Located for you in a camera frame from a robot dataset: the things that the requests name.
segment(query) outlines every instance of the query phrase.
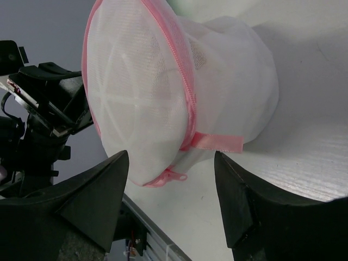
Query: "table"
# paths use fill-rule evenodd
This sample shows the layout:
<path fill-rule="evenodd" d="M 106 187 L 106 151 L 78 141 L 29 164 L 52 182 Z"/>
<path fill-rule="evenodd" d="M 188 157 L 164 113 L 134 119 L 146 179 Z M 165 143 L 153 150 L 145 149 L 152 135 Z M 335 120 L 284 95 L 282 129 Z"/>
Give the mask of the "table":
<path fill-rule="evenodd" d="M 242 155 L 229 156 L 306 197 L 329 201 L 347 195 L 348 1 L 178 0 L 175 10 L 199 22 L 237 17 L 273 52 L 280 88 L 277 110 Z M 128 182 L 126 194 L 192 260 L 232 260 L 213 159 L 197 163 L 187 174 L 187 181 L 158 189 Z"/>

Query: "white table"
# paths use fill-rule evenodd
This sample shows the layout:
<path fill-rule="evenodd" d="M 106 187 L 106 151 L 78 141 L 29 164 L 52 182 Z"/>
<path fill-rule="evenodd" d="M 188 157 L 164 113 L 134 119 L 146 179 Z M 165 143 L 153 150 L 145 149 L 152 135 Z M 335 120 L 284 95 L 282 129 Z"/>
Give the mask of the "white table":
<path fill-rule="evenodd" d="M 348 1 L 188 2 L 178 0 L 176 10 L 196 21 L 238 17 L 274 54 L 280 84 L 275 115 L 244 154 L 229 156 L 303 196 L 328 201 L 348 194 Z M 194 261 L 232 260 L 213 159 L 188 176 L 158 189 L 128 182 L 126 194 Z"/>

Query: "zipper teeth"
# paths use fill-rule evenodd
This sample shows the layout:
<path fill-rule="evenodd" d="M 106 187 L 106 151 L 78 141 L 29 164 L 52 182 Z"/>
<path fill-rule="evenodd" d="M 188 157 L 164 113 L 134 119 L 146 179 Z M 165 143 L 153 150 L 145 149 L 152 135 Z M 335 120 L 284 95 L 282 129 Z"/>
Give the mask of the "zipper teeth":
<path fill-rule="evenodd" d="M 157 16 L 153 13 L 152 11 L 152 8 L 149 7 L 149 4 L 150 5 L 153 5 L 152 3 L 149 3 L 148 0 L 141 0 L 142 3 L 146 6 L 147 10 L 151 13 L 151 15 L 153 16 L 153 18 L 156 20 L 156 22 L 158 23 L 158 25 L 160 26 L 161 28 L 161 31 L 162 33 L 164 34 L 165 38 L 166 38 L 166 41 L 169 45 L 169 48 L 170 50 L 172 51 L 173 53 L 173 56 L 174 56 L 174 59 L 179 67 L 179 71 L 180 71 L 180 74 L 182 75 L 182 78 L 183 78 L 183 81 L 184 81 L 184 85 L 185 85 L 185 88 L 186 90 L 188 91 L 188 94 L 189 94 L 189 100 L 190 100 L 190 104 L 189 106 L 191 107 L 192 109 L 192 113 L 193 113 L 193 120 L 192 120 L 192 130 L 190 131 L 190 134 L 191 134 L 191 137 L 193 136 L 193 134 L 195 133 L 195 126 L 196 126 L 196 107 L 194 106 L 195 104 L 195 98 L 194 98 L 194 94 L 192 93 L 192 90 L 191 88 L 189 88 L 189 81 L 188 81 L 188 78 L 187 78 L 187 74 L 185 72 L 185 69 L 184 69 L 184 66 L 179 58 L 179 55 L 178 55 L 178 52 L 176 50 L 176 48 L 173 46 L 173 44 L 171 43 L 171 41 L 169 40 L 169 36 L 166 34 L 165 32 L 165 29 L 163 28 L 162 26 L 162 23 L 158 20 Z"/>

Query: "white mesh bag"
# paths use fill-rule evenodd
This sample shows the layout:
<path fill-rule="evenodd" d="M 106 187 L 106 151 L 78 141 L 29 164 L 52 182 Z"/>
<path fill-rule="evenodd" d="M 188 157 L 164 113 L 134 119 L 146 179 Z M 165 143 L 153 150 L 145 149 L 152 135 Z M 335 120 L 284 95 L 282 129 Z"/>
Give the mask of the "white mesh bag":
<path fill-rule="evenodd" d="M 250 27 L 195 23 L 165 0 L 97 0 L 82 74 L 107 155 L 127 150 L 129 179 L 146 187 L 185 180 L 175 169 L 191 150 L 241 153 L 278 101 L 272 54 Z"/>

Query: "pink trim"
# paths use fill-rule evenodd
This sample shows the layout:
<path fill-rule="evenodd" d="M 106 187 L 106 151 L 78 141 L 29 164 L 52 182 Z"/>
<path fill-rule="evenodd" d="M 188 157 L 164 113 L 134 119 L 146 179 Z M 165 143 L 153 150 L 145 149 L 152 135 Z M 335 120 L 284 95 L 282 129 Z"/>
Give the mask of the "pink trim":
<path fill-rule="evenodd" d="M 102 4 L 103 0 L 97 0 L 95 2 L 95 4 L 93 5 L 93 8 L 91 10 L 91 13 L 88 17 L 88 21 L 87 21 L 87 26 L 86 26 L 86 30 L 85 30 L 85 35 L 84 35 L 84 39 L 83 39 L 83 47 L 82 47 L 82 81 L 83 84 L 85 86 L 85 92 L 86 94 L 88 94 L 88 83 L 87 83 L 87 41 L 88 41 L 88 33 L 89 33 L 89 28 L 91 27 L 91 22 L 93 19 L 93 16 L 95 14 L 95 12 L 98 10 L 98 8 L 100 7 L 100 5 Z M 97 129 L 97 133 L 99 136 L 101 136 L 101 132 L 100 132 L 100 128 L 99 125 L 94 117 L 94 114 L 92 112 L 92 109 L 90 108 L 91 111 L 91 116 L 94 122 L 94 126 Z"/>
<path fill-rule="evenodd" d="M 242 153 L 243 143 L 244 138 L 242 136 L 214 135 L 196 132 L 191 145 L 194 148 L 202 150 Z"/>
<path fill-rule="evenodd" d="M 159 187 L 163 187 L 167 182 L 170 182 L 170 181 L 185 181 L 185 180 L 187 180 L 186 174 L 180 174 L 180 173 L 173 172 L 173 171 L 171 171 L 171 168 L 173 168 L 173 166 L 169 166 L 165 171 L 162 172 L 161 175 L 159 175 L 153 181 L 146 183 L 145 185 L 143 185 L 143 187 L 159 188 Z"/>
<path fill-rule="evenodd" d="M 196 130 L 196 101 L 194 95 L 194 67 L 192 61 L 187 59 L 190 57 L 190 52 L 188 47 L 185 45 L 185 34 L 178 26 L 176 14 L 173 11 L 167 12 L 166 8 L 163 6 L 163 4 L 167 4 L 165 1 L 141 1 L 151 13 L 153 18 L 157 21 L 158 26 L 161 28 L 173 53 L 175 61 L 178 64 L 180 74 L 183 78 L 189 118 L 187 131 L 180 150 L 187 151 L 190 148 L 191 140 L 193 139 Z"/>

